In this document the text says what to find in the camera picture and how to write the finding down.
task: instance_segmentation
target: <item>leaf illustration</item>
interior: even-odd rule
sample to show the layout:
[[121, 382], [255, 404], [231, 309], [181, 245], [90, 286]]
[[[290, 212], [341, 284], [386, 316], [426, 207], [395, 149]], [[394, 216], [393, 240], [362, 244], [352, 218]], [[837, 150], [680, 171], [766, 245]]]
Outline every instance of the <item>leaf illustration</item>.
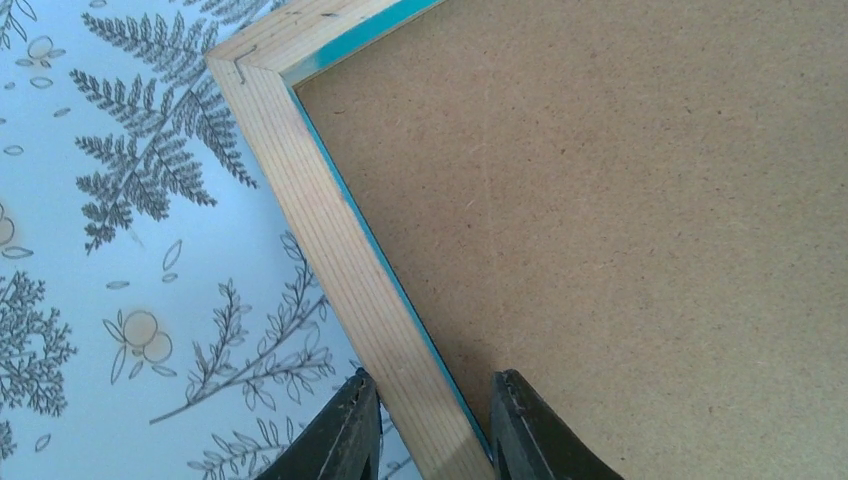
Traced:
[[236, 149], [236, 120], [215, 80], [210, 75], [205, 76], [186, 93], [184, 100], [174, 111], [174, 130], [177, 133], [184, 131], [190, 138], [200, 138], [233, 177], [247, 186], [258, 188], [259, 184], [239, 160], [241, 152]]
[[289, 441], [289, 445], [294, 443], [294, 423], [292, 423], [291, 418], [286, 419], [286, 438]]
[[268, 427], [271, 429], [271, 439], [274, 441], [275, 445], [280, 444], [280, 432], [277, 431], [277, 424], [273, 422], [273, 420], [268, 420]]
[[[59, 323], [59, 310], [39, 310], [44, 285], [26, 271], [11, 279], [0, 275], [0, 410], [28, 408], [58, 417], [68, 405], [62, 365], [77, 348], [68, 341], [71, 328]], [[0, 421], [0, 460], [16, 449], [11, 424]]]
[[3, 256], [9, 260], [20, 260], [22, 258], [31, 257], [32, 250], [23, 247], [6, 247], [3, 249]]
[[139, 360], [138, 362], [136, 362], [135, 366], [133, 366], [133, 369], [130, 371], [130, 380], [135, 378], [136, 375], [138, 375], [139, 372], [141, 372], [141, 367], [143, 367], [143, 366], [144, 366], [144, 360]]
[[42, 436], [38, 437], [38, 440], [36, 440], [36, 441], [35, 441], [35, 451], [36, 451], [36, 453], [38, 453], [38, 452], [40, 452], [40, 451], [44, 450], [45, 448], [47, 448], [47, 445], [49, 445], [49, 444], [50, 444], [50, 438], [51, 438], [51, 436], [52, 436], [52, 435], [50, 435], [50, 434], [48, 433], [48, 434], [46, 434], [46, 435], [42, 435]]
[[274, 397], [272, 397], [270, 393], [258, 390], [256, 392], [256, 395], [259, 397], [259, 400], [261, 400], [262, 403], [265, 404], [266, 407], [274, 411], [277, 410], [277, 402], [274, 401]]
[[15, 29], [16, 32], [18, 32], [18, 35], [20, 35], [23, 41], [27, 41], [26, 30], [24, 30], [24, 27], [21, 25], [21, 22], [19, 22], [15, 17], [11, 15], [7, 16], [6, 26], [11, 26], [13, 29]]
[[281, 445], [279, 439], [274, 440], [273, 434], [269, 434], [265, 422], [257, 418], [260, 433], [264, 442], [257, 441], [253, 437], [241, 432], [233, 431], [235, 439], [227, 439], [212, 434], [212, 441], [219, 452], [203, 450], [203, 458], [186, 462], [189, 468], [203, 472], [204, 479], [226, 480], [236, 478], [246, 480], [255, 478], [261, 470], [267, 468], [272, 458], [278, 458], [287, 448]]
[[200, 77], [206, 69], [203, 54], [218, 37], [218, 22], [206, 26], [205, 19], [198, 19], [186, 28], [179, 12], [171, 26], [159, 14], [153, 19], [144, 14], [136, 20], [95, 18], [83, 13], [82, 19], [92, 33], [152, 65], [154, 72], [163, 74], [162, 81], [174, 87], [190, 85]]
[[100, 160], [107, 173], [96, 172], [77, 178], [77, 187], [94, 198], [83, 206], [83, 214], [91, 221], [86, 233], [90, 254], [115, 238], [117, 228], [129, 229], [130, 208], [154, 220], [168, 217], [169, 193], [180, 195], [198, 205], [213, 206], [217, 202], [204, 190], [200, 163], [182, 150], [186, 140], [174, 131], [157, 133], [147, 148], [138, 152], [137, 139], [108, 135], [78, 137], [77, 147]]
[[150, 368], [152, 368], [154, 372], [158, 373], [159, 375], [162, 375], [163, 377], [176, 377], [177, 376], [177, 372], [171, 370], [170, 368], [168, 368], [164, 365], [153, 365]]
[[24, 15], [31, 18], [32, 21], [38, 20], [35, 16], [35, 10], [32, 9], [32, 5], [30, 5], [27, 0], [15, 0], [15, 5], [18, 6]]
[[127, 339], [124, 338], [124, 334], [121, 332], [121, 329], [118, 328], [117, 326], [115, 326], [114, 323], [112, 323], [109, 320], [104, 319], [103, 325], [106, 327], [106, 331], [109, 332], [109, 335], [112, 335], [112, 338], [114, 338], [115, 340], [117, 340], [121, 343], [125, 343], [127, 341]]
[[182, 253], [182, 251], [183, 241], [177, 240], [176, 242], [174, 242], [173, 245], [171, 245], [171, 248], [169, 248], [168, 251], [165, 252], [165, 258], [162, 259], [162, 270], [166, 272], [170, 270], [171, 267], [173, 267], [177, 263], [177, 260], [180, 259], [180, 254]]
[[251, 412], [256, 410], [256, 390], [250, 389], [244, 396], [244, 403]]
[[110, 82], [98, 80], [93, 75], [74, 69], [70, 73], [77, 89], [85, 94], [85, 98], [106, 111], [120, 122], [134, 137], [146, 137], [158, 131], [165, 124], [166, 116], [170, 113], [165, 108], [165, 100], [174, 95], [174, 87], [165, 92], [162, 107], [154, 105], [156, 79], [149, 80], [146, 85], [141, 75], [136, 75], [132, 85], [127, 86], [120, 79]]
[[268, 436], [268, 428], [265, 427], [265, 422], [263, 422], [261, 419], [257, 418], [256, 423], [259, 424], [259, 431], [262, 433], [262, 438], [265, 439], [266, 443], [268, 443], [269, 445], [272, 445], [271, 437]]
[[294, 378], [289, 379], [289, 383], [286, 386], [286, 393], [294, 403], [300, 405], [300, 389], [297, 388], [297, 384], [294, 383]]
[[121, 371], [124, 369], [124, 363], [127, 361], [127, 346], [122, 345], [115, 355], [115, 360], [112, 361], [112, 385], [118, 381], [121, 376]]
[[321, 338], [321, 331], [317, 328], [313, 328], [307, 335], [306, 339], [303, 341], [303, 349], [306, 352], [312, 352], [318, 347], [318, 340]]
[[12, 426], [9, 421], [0, 421], [0, 460], [11, 457], [17, 448], [18, 444], [12, 440]]
[[109, 282], [106, 284], [106, 288], [109, 290], [120, 290], [122, 288], [126, 288], [130, 286], [130, 282], [124, 280], [116, 280], [114, 282]]

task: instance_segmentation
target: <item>branch illustration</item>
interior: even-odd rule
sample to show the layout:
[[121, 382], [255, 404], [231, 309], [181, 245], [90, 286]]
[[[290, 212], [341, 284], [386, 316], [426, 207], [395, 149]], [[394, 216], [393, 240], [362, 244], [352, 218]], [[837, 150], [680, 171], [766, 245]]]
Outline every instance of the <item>branch illustration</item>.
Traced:
[[204, 450], [200, 461], [190, 461], [188, 466], [203, 472], [204, 479], [225, 480], [227, 478], [248, 479], [268, 468], [294, 442], [294, 423], [286, 417], [285, 443], [280, 439], [277, 425], [269, 420], [266, 424], [257, 418], [260, 438], [233, 431], [233, 441], [228, 442], [212, 434], [220, 453]]
[[[59, 310], [36, 310], [44, 292], [26, 272], [0, 277], [0, 411], [25, 405], [56, 417], [67, 406], [61, 367], [77, 348], [68, 342], [71, 328], [58, 324]], [[11, 426], [0, 422], [0, 460], [14, 450]]]
[[[177, 13], [169, 26], [156, 15], [151, 20], [127, 17], [95, 18], [85, 13], [83, 23], [98, 37], [152, 65], [159, 80], [168, 87], [156, 103], [156, 79], [147, 82], [137, 75], [130, 87], [121, 79], [98, 80], [81, 70], [71, 78], [86, 99], [114, 117], [128, 138], [78, 137], [77, 146], [105, 164], [107, 173], [95, 172], [77, 179], [77, 187], [94, 198], [83, 206], [89, 219], [85, 230], [90, 241], [88, 254], [114, 240], [117, 228], [127, 230], [133, 221], [132, 207], [139, 214], [162, 221], [168, 218], [170, 195], [182, 196], [197, 205], [215, 206], [217, 201], [204, 189], [201, 163], [185, 150], [188, 139], [198, 138], [221, 165], [240, 183], [259, 185], [240, 161], [236, 149], [237, 125], [223, 95], [206, 73], [204, 53], [218, 35], [218, 24], [204, 27], [203, 19], [186, 28]], [[176, 89], [185, 87], [177, 98]], [[138, 142], [149, 138], [143, 148]], [[126, 146], [124, 151], [105, 151]]]
[[24, 16], [29, 17], [33, 22], [38, 21], [35, 15], [35, 10], [27, 0], [0, 0], [0, 50], [9, 49], [12, 42], [9, 39], [9, 30], [14, 30], [24, 42], [27, 41], [26, 30], [24, 29], [15, 12], [20, 12]]
[[[248, 331], [241, 325], [242, 316], [251, 311], [249, 305], [242, 305], [241, 296], [230, 280], [220, 284], [219, 291], [226, 298], [226, 306], [215, 310], [215, 324], [218, 326], [218, 340], [208, 346], [208, 355], [199, 343], [194, 343], [197, 372], [188, 375], [186, 403], [164, 415], [154, 418], [150, 424], [166, 420], [203, 402], [218, 392], [241, 386], [245, 404], [254, 410], [257, 401], [276, 410], [276, 401], [265, 390], [269, 380], [285, 385], [288, 397], [301, 401], [301, 390], [312, 394], [311, 382], [335, 373], [331, 365], [332, 354], [327, 347], [318, 348], [320, 330], [318, 323], [312, 320], [317, 312], [322, 320], [327, 316], [327, 298], [321, 295], [312, 303], [306, 298], [307, 290], [318, 287], [318, 281], [303, 256], [291, 233], [281, 236], [287, 254], [298, 261], [295, 267], [297, 278], [294, 284], [286, 284], [283, 301], [276, 315], [268, 315], [269, 328], [256, 347], [257, 356], [245, 359], [244, 366], [236, 368], [230, 362], [232, 347], [245, 342]], [[276, 350], [286, 343], [297, 331], [306, 331], [304, 346], [301, 350], [278, 360]]]

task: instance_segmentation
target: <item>fern leaf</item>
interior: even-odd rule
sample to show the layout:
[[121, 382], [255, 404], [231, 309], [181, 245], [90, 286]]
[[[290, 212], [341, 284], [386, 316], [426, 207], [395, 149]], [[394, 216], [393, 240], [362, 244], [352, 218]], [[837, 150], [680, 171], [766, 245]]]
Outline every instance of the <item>fern leaf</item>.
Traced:
[[206, 21], [198, 19], [186, 29], [179, 12], [170, 27], [159, 14], [153, 20], [147, 14], [136, 20], [95, 18], [84, 13], [82, 19], [92, 33], [153, 66], [160, 79], [174, 87], [191, 85], [200, 78], [206, 69], [203, 54], [218, 37], [217, 22], [204, 28]]
[[154, 179], [163, 190], [181, 195], [202, 206], [215, 206], [217, 201], [203, 188], [201, 163], [183, 150], [186, 139], [173, 130], [157, 136], [151, 149], [153, 161], [145, 175]]
[[211, 13], [223, 25], [250, 20], [268, 4], [268, 0], [182, 0], [180, 3], [190, 7], [201, 1], [201, 13]]
[[163, 96], [162, 105], [156, 108], [154, 106], [156, 79], [151, 79], [147, 85], [144, 85], [141, 76], [136, 76], [127, 97], [126, 86], [120, 79], [115, 79], [113, 82], [105, 79], [97, 80], [93, 75], [76, 69], [72, 70], [70, 75], [77, 89], [85, 94], [88, 101], [108, 112], [135, 137], [146, 137], [161, 129], [170, 113], [174, 88], [168, 88]]
[[105, 173], [77, 178], [77, 188], [93, 198], [82, 208], [90, 220], [85, 227], [91, 238], [85, 245], [89, 254], [111, 242], [117, 228], [130, 227], [133, 207], [160, 221], [168, 218], [170, 195], [198, 205], [217, 203], [204, 189], [201, 164], [192, 160], [192, 154], [184, 150], [185, 144], [186, 138], [174, 130], [154, 135], [140, 153], [135, 137], [76, 139], [80, 150], [106, 167]]
[[214, 80], [205, 77], [186, 95], [179, 110], [174, 112], [174, 129], [184, 131], [189, 137], [197, 136], [230, 175], [244, 185], [259, 188], [240, 160], [236, 121]]

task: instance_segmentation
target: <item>wood grain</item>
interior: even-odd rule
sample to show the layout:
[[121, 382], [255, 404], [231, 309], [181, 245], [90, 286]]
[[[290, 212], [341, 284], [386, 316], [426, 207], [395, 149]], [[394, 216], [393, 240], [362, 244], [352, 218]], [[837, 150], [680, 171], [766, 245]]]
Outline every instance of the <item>wood grain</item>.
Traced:
[[207, 63], [424, 478], [492, 478], [468, 417], [292, 91], [274, 70], [241, 66], [240, 74], [232, 61], [214, 55]]

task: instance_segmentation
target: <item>wooden frame edge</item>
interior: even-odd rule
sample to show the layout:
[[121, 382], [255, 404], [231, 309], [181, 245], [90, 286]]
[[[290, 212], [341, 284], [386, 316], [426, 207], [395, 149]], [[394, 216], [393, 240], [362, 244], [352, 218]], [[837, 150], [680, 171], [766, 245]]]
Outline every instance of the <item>wooden frame edge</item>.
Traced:
[[293, 90], [441, 1], [293, 0], [206, 61], [422, 476], [485, 479], [485, 436]]

